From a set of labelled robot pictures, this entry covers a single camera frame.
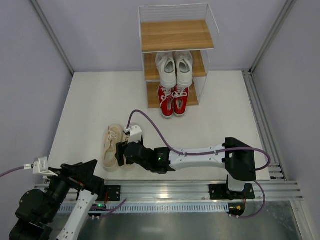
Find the red canvas sneaker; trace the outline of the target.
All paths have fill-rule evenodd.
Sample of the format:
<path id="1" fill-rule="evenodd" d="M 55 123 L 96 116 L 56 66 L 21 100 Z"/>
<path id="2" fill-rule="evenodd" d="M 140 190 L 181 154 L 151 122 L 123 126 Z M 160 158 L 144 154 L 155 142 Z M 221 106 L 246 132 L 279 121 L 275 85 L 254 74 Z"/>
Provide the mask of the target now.
<path id="1" fill-rule="evenodd" d="M 189 97 L 189 88 L 179 87 L 176 85 L 172 92 L 173 110 L 176 117 L 182 117 L 187 108 Z"/>
<path id="2" fill-rule="evenodd" d="M 161 109 L 161 115 L 165 119 L 170 119 L 174 114 L 173 109 L 173 88 L 166 88 L 162 85 L 158 87 L 158 100 Z"/>

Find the white sneaker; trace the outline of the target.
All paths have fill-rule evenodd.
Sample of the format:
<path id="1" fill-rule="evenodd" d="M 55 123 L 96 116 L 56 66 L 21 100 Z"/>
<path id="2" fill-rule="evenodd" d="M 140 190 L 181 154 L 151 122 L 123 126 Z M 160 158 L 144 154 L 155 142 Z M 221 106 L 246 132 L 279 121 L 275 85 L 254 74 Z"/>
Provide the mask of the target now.
<path id="1" fill-rule="evenodd" d="M 177 83 L 176 64 L 172 52 L 158 52 L 155 57 L 160 84 L 165 88 L 174 88 Z"/>
<path id="2" fill-rule="evenodd" d="M 180 88 L 189 88 L 193 82 L 193 57 L 190 51 L 174 53 L 176 65 L 176 84 Z"/>

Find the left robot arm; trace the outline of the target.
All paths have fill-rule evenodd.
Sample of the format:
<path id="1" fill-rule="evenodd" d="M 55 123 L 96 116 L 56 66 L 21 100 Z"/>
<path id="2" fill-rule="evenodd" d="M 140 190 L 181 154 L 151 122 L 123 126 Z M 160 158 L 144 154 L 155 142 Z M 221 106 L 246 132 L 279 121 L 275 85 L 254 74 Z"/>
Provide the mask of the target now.
<path id="1" fill-rule="evenodd" d="M 43 161 L 33 163 L 33 173 L 47 176 L 49 186 L 45 191 L 32 189 L 20 199 L 15 212 L 18 222 L 9 234 L 11 240 L 48 240 L 53 222 L 69 191 L 77 191 L 77 203 L 59 240 L 76 240 L 93 203 L 105 186 L 104 179 L 95 176 L 96 159 L 74 165 L 49 167 Z"/>

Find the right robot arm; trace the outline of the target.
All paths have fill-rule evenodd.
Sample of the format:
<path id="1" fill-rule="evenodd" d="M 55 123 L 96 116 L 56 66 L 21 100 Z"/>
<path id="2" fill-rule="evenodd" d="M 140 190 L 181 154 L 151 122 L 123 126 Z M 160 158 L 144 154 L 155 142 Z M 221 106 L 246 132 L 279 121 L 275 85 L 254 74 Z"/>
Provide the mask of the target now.
<path id="1" fill-rule="evenodd" d="M 115 158 L 120 167 L 137 164 L 146 171 L 164 175 L 187 168 L 212 167 L 227 171 L 226 193 L 233 197 L 245 192 L 247 182 L 257 179 L 254 150 L 244 142 L 226 137 L 210 147 L 173 151 L 169 147 L 146 148 L 143 140 L 116 144 Z"/>

